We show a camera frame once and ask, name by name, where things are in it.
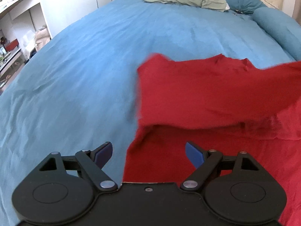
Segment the red knit garment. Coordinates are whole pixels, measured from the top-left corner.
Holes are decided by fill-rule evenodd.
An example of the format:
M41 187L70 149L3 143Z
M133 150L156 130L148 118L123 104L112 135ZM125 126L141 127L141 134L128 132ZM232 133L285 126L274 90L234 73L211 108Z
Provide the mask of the red knit garment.
M284 188L283 225L300 225L300 62L268 69L217 55L176 62L162 54L138 70L138 129L124 182L181 183L192 141L252 155Z

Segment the blue bed cover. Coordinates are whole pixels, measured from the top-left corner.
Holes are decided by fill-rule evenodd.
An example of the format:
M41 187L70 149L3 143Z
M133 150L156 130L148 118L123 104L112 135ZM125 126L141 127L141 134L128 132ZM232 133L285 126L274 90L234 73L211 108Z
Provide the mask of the blue bed cover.
M293 61L248 15L144 0L95 10L57 34L1 95L1 225L19 222L12 193L51 152L110 141L104 170L121 182L137 129L136 70L151 53L175 61L223 54L257 68Z

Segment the teal bolster cushion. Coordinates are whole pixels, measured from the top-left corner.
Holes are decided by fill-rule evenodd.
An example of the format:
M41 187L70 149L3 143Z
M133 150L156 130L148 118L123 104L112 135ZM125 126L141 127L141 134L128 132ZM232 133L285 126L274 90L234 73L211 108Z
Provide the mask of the teal bolster cushion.
M300 61L300 25L277 9L262 7L252 14L253 20L286 50Z

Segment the white shelf unit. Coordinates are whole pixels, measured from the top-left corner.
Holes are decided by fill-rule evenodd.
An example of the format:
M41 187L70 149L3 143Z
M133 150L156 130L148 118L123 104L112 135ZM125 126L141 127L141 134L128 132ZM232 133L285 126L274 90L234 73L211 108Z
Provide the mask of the white shelf unit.
M34 34L45 25L50 38L112 0L14 0L1 9L1 31L10 41L17 39L28 56Z

